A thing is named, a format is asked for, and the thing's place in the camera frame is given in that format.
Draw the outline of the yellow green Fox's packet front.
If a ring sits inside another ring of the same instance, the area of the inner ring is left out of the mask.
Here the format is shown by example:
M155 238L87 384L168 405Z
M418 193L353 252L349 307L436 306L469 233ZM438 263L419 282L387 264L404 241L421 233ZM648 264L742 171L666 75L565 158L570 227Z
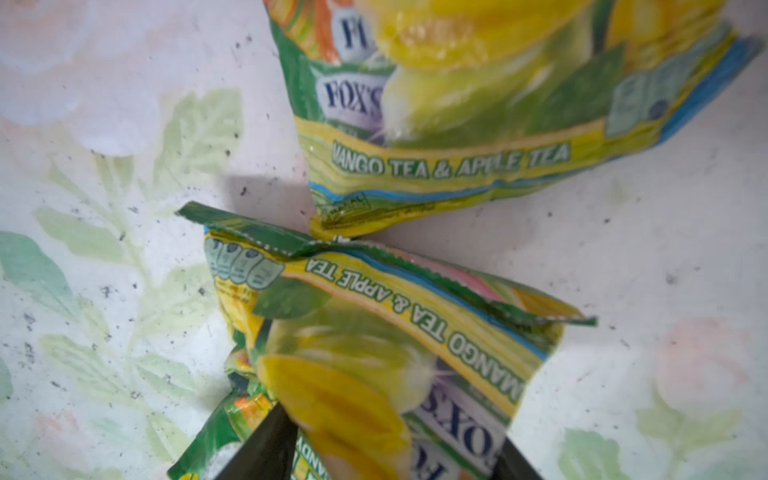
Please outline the yellow green Fox's packet front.
M319 238L665 141L764 47L720 1L269 1Z

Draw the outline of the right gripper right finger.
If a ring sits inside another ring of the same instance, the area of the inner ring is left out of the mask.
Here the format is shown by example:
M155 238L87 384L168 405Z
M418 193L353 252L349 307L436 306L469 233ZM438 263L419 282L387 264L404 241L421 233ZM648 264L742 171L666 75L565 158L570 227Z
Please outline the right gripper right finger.
M542 476L519 449L509 439L506 439L491 480L542 480Z

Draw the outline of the yellow green fox's packet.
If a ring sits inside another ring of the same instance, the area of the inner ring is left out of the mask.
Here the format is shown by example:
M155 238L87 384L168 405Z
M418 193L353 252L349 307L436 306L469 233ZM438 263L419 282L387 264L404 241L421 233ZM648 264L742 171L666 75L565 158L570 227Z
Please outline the yellow green fox's packet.
M764 47L720 1L269 1L319 238L665 141Z
M179 214L204 229L235 346L231 392L172 479L215 479L277 404L298 427L290 479L491 479L565 327L595 324L531 287L373 242L196 202Z

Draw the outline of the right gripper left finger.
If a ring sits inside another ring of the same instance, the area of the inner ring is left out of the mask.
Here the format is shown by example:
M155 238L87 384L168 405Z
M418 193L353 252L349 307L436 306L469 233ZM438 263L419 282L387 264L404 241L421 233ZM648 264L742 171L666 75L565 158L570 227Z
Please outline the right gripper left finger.
M215 479L289 480L297 438L297 425L277 404Z

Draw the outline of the yellow green Fox's packet back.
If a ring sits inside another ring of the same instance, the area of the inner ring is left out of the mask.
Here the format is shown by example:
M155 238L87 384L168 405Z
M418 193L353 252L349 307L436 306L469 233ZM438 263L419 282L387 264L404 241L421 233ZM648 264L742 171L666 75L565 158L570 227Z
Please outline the yellow green Fox's packet back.
M491 479L565 327L595 324L531 287L373 242L196 202L179 214L204 229L235 346L231 392L172 479L215 479L277 404L298 427L290 479Z

